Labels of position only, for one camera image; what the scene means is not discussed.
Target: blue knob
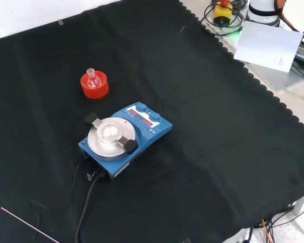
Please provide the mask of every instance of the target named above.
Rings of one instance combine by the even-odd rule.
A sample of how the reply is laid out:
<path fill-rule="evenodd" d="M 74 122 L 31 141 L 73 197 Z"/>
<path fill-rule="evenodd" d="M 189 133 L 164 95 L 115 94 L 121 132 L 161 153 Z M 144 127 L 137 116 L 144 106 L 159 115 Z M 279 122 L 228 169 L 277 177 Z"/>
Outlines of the blue knob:
<path fill-rule="evenodd" d="M 154 112 L 151 113 L 151 115 L 149 116 L 149 118 L 150 118 L 150 120 L 152 122 L 159 122 L 159 121 L 161 121 L 161 116 L 158 113 L 154 113 Z"/>
<path fill-rule="evenodd" d="M 138 104 L 138 105 L 136 106 L 136 109 L 137 109 L 137 111 L 139 111 L 139 112 L 146 112 L 146 111 L 147 111 L 147 107 L 146 107 L 146 105 L 144 105 L 144 104 Z"/>

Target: metal rod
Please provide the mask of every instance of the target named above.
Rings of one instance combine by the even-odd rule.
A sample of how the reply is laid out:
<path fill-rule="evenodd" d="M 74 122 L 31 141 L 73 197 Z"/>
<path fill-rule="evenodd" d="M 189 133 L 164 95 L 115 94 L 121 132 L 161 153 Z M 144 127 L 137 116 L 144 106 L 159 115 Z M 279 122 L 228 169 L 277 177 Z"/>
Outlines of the metal rod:
<path fill-rule="evenodd" d="M 6 210 L 6 209 L 4 209 L 4 208 L 2 208 L 2 207 L 1 207 L 1 209 L 2 209 L 3 211 L 5 211 L 6 213 L 10 214 L 11 216 L 15 217 L 16 219 L 20 220 L 20 221 L 23 222 L 24 224 L 28 225 L 28 226 L 31 227 L 32 229 L 36 230 L 38 233 L 41 233 L 42 235 L 44 235 L 44 236 L 47 237 L 48 239 L 54 241 L 55 243 L 60 243 L 60 242 L 54 240 L 53 238 L 49 237 L 47 234 L 41 232 L 39 229 L 36 229 L 34 226 L 32 226 L 32 225 L 28 224 L 27 222 L 23 221 L 21 218 L 18 218 L 18 217 L 17 217 L 16 215 L 14 215 L 13 213 L 10 213 L 8 210 Z"/>

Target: red plastic cap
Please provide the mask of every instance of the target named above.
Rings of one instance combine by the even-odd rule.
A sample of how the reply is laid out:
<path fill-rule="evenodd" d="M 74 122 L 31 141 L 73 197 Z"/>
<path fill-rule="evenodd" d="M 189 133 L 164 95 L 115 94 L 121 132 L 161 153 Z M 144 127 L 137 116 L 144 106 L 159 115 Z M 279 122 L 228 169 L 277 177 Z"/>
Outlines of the red plastic cap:
<path fill-rule="evenodd" d="M 109 86 L 107 82 L 107 77 L 103 72 L 95 71 L 95 74 L 100 77 L 101 84 L 99 87 L 93 89 L 88 86 L 88 74 L 82 76 L 81 78 L 81 86 L 83 89 L 83 93 L 90 99 L 98 99 L 105 96 L 108 93 Z"/>
<path fill-rule="evenodd" d="M 221 5 L 229 5 L 230 0 L 221 0 Z"/>

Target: digital display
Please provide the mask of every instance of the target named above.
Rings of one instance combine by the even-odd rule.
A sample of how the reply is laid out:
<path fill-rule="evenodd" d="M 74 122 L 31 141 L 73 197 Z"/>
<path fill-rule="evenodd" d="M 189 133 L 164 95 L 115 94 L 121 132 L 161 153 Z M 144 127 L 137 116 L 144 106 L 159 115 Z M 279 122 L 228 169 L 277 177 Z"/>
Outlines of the digital display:
<path fill-rule="evenodd" d="M 140 114 L 138 114 L 135 110 L 133 109 L 129 109 L 128 110 L 132 115 L 134 115 L 135 117 L 139 118 L 142 122 L 144 122 L 146 125 L 148 125 L 149 127 L 151 127 L 153 124 L 151 122 L 149 122 L 147 119 L 145 119 L 143 116 L 141 116 Z"/>

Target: white sheet of paper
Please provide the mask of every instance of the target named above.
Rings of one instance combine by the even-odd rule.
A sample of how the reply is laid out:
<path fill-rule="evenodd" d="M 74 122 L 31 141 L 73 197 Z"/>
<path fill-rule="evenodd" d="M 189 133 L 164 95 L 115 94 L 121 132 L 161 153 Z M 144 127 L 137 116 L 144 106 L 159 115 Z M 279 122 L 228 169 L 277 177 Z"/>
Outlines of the white sheet of paper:
<path fill-rule="evenodd" d="M 234 59 L 289 72 L 302 33 L 245 21 Z"/>

